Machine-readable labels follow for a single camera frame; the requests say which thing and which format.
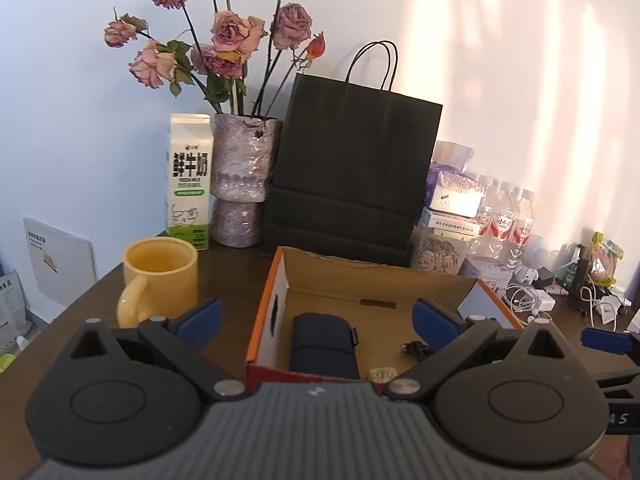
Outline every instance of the yellow mug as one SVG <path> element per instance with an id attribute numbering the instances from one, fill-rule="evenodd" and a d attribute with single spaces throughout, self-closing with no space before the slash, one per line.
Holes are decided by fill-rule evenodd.
<path id="1" fill-rule="evenodd" d="M 171 237 L 132 243 L 122 258 L 127 285 L 118 300 L 118 324 L 134 328 L 152 316 L 169 319 L 198 303 L 198 251 Z"/>

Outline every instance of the flower vase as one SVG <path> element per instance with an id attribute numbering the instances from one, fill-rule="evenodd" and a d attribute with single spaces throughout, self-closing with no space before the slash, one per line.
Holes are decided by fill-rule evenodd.
<path id="1" fill-rule="evenodd" d="M 262 204 L 218 199 L 211 218 L 210 235 L 227 247 L 252 247 L 262 236 Z"/>
<path id="2" fill-rule="evenodd" d="M 228 202 L 264 202 L 282 121 L 213 117 L 211 193 Z"/>

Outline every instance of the bottle cap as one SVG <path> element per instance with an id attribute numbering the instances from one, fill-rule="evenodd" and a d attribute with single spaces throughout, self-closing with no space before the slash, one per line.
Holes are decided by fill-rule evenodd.
<path id="1" fill-rule="evenodd" d="M 478 184 L 480 184 L 481 186 L 489 187 L 493 183 L 494 183 L 494 180 L 490 176 L 480 175 L 478 177 Z"/>

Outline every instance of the black paper bag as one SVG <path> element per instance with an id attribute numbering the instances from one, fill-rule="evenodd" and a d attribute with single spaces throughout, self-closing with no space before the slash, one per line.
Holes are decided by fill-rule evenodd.
<path id="1" fill-rule="evenodd" d="M 384 43 L 390 42 L 363 47 L 353 63 Z M 346 82 L 296 76 L 264 241 L 268 248 L 405 265 L 442 105 L 351 84 L 348 76 Z"/>

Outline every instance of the power adapter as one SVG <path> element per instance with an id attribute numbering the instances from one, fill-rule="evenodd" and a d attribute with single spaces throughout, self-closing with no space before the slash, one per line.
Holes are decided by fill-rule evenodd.
<path id="1" fill-rule="evenodd" d="M 549 312 L 553 310 L 553 307 L 556 306 L 556 300 L 554 300 L 546 291 L 541 288 L 536 288 L 530 291 L 532 294 L 537 295 L 538 297 L 538 309 L 544 310 L 545 312 Z"/>

